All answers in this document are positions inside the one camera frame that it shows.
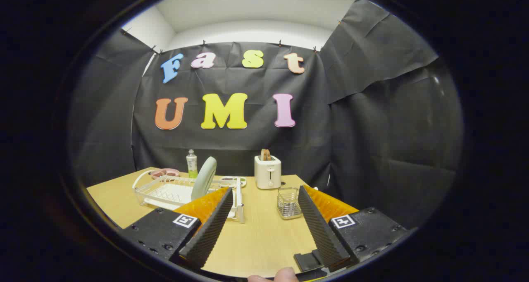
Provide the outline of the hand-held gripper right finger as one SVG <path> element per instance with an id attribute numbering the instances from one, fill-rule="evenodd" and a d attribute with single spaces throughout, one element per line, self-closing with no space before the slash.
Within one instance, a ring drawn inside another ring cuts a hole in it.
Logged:
<path id="1" fill-rule="evenodd" d="M 298 202 L 329 271 L 363 263 L 410 234 L 374 207 L 359 210 L 310 186 L 299 188 Z"/>

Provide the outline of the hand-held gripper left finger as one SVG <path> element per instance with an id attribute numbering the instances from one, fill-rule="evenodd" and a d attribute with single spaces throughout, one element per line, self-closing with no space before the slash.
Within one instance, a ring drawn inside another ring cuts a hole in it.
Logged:
<path id="1" fill-rule="evenodd" d="M 175 210 L 153 209 L 122 232 L 155 257 L 200 269 L 217 243 L 232 204 L 232 189 L 225 186 Z"/>

